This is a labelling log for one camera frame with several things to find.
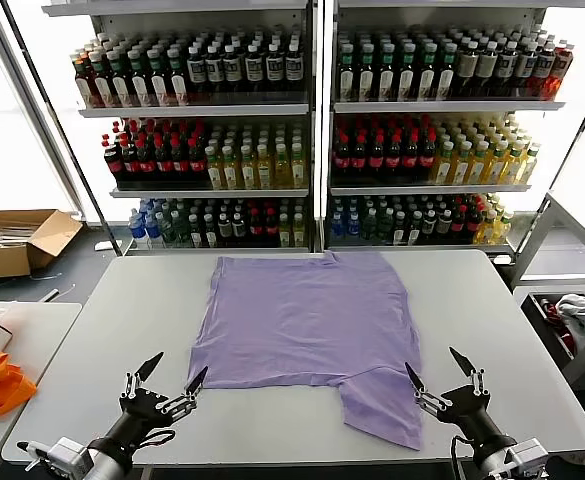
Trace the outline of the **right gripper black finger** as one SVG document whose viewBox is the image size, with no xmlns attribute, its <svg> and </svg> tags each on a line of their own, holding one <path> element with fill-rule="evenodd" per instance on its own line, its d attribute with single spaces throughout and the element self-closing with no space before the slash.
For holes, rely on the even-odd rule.
<svg viewBox="0 0 585 480">
<path fill-rule="evenodd" d="M 468 357 L 461 354 L 454 347 L 450 346 L 449 351 L 456 361 L 457 365 L 463 372 L 464 376 L 470 381 L 473 387 L 473 393 L 475 396 L 481 396 L 487 393 L 487 389 L 484 386 L 484 373 L 483 369 L 478 369 L 469 360 Z"/>
<path fill-rule="evenodd" d="M 414 390 L 416 404 L 434 418 L 446 411 L 448 408 L 446 402 L 425 387 L 419 375 L 408 362 L 405 363 L 405 368 Z"/>
</svg>

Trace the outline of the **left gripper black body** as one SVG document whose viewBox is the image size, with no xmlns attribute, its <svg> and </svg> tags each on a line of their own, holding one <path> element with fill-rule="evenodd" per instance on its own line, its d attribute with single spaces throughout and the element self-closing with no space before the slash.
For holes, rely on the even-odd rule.
<svg viewBox="0 0 585 480">
<path fill-rule="evenodd" d="M 140 388 L 134 399 L 119 400 L 121 415 L 105 434 L 102 442 L 116 450 L 138 450 L 161 446 L 175 438 L 173 419 L 162 415 L 157 405 L 167 396 Z"/>
</svg>

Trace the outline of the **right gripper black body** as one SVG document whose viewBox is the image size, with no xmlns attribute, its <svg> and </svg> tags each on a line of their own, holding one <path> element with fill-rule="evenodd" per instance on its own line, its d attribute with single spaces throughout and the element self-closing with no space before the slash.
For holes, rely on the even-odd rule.
<svg viewBox="0 0 585 480">
<path fill-rule="evenodd" d="M 471 385 L 445 392 L 441 397 L 450 402 L 440 412 L 440 421 L 456 425 L 470 441 L 474 459 L 489 456 L 514 446 L 516 441 L 501 432 L 487 413 L 490 395 L 475 395 Z"/>
</svg>

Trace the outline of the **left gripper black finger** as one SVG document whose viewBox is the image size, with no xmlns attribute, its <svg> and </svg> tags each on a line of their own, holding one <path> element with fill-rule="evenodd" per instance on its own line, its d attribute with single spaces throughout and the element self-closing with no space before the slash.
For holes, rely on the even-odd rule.
<svg viewBox="0 0 585 480">
<path fill-rule="evenodd" d="M 185 387 L 183 393 L 157 405 L 157 410 L 171 419 L 182 419 L 197 408 L 197 396 L 203 389 L 208 367 L 203 367 Z"/>
<path fill-rule="evenodd" d="M 124 398 L 134 399 L 136 397 L 137 390 L 147 381 L 161 361 L 163 355 L 163 352 L 159 352 L 152 358 L 146 360 L 134 373 L 126 373 L 126 383 L 123 389 Z"/>
</svg>

